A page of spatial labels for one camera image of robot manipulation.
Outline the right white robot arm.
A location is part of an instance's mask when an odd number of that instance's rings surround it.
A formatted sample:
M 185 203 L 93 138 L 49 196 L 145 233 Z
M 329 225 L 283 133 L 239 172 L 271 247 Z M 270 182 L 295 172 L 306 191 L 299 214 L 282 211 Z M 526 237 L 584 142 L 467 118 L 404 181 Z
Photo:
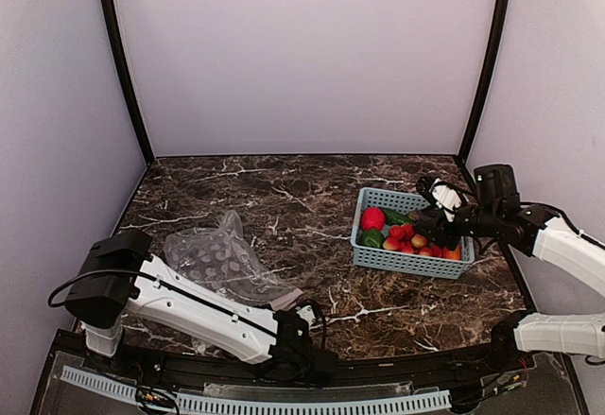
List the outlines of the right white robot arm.
M 428 203 L 415 223 L 436 245 L 453 249 L 462 238 L 485 238 L 559 268 L 598 294 L 604 292 L 604 245 L 576 227 L 560 208 L 523 202 L 509 164 L 488 164 L 474 171 L 475 191 L 437 177 L 422 176 L 416 190 Z M 604 317 L 546 315 L 515 311 L 498 322 L 482 362 L 501 372 L 522 353 L 585 355 L 604 362 Z

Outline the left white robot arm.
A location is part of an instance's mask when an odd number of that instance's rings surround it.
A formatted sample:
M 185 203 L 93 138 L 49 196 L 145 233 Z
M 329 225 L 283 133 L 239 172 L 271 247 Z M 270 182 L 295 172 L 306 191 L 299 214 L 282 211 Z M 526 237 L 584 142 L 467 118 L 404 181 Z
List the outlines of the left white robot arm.
M 337 354 L 311 338 L 312 322 L 322 319 L 311 302 L 272 311 L 231 301 L 170 268 L 150 252 L 151 242 L 129 232 L 94 243 L 78 275 L 47 299 L 84 323 L 87 348 L 111 372 L 133 365 L 121 343 L 121 318 L 129 313 L 217 346 L 259 379 L 319 386 L 337 374 Z

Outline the red lychee bunch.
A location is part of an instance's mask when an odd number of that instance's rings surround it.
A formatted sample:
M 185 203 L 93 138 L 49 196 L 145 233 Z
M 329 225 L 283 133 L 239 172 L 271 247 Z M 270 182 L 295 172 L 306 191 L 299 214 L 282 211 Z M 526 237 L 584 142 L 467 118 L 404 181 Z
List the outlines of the red lychee bunch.
M 382 248 L 425 257 L 442 258 L 445 255 L 445 248 L 432 245 L 426 237 L 416 233 L 410 223 L 390 226 Z

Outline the clear zip top bag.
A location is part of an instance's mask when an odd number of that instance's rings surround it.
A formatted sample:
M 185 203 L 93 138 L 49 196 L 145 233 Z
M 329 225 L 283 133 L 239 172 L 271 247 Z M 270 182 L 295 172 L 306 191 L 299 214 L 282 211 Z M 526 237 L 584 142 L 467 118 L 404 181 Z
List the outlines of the clear zip top bag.
M 164 242 L 164 260 L 188 280 L 248 306 L 286 310 L 303 295 L 261 264 L 234 210 L 214 229 L 194 227 L 170 234 Z

